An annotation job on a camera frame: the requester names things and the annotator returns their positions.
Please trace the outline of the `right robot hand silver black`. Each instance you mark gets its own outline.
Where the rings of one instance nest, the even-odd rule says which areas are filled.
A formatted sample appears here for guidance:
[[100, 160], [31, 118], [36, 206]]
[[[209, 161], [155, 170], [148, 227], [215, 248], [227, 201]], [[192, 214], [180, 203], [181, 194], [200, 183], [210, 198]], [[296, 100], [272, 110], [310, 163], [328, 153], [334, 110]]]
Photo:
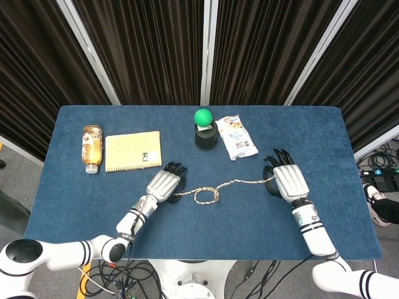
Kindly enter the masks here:
[[309, 187], [292, 156], [284, 149], [274, 148], [273, 152], [276, 158], [264, 158], [264, 161], [269, 163], [263, 169], [263, 180], [269, 194], [291, 204], [298, 200], [306, 200]]

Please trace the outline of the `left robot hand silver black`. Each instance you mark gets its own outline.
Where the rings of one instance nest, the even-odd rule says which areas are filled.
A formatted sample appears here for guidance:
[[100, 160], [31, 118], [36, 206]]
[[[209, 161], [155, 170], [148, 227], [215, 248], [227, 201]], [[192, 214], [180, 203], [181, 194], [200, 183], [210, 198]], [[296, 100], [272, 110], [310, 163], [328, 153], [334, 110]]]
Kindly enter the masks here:
[[181, 199], [177, 193], [185, 188], [187, 171], [181, 163], [169, 162], [149, 182], [147, 194], [153, 196], [158, 203], [177, 203]]

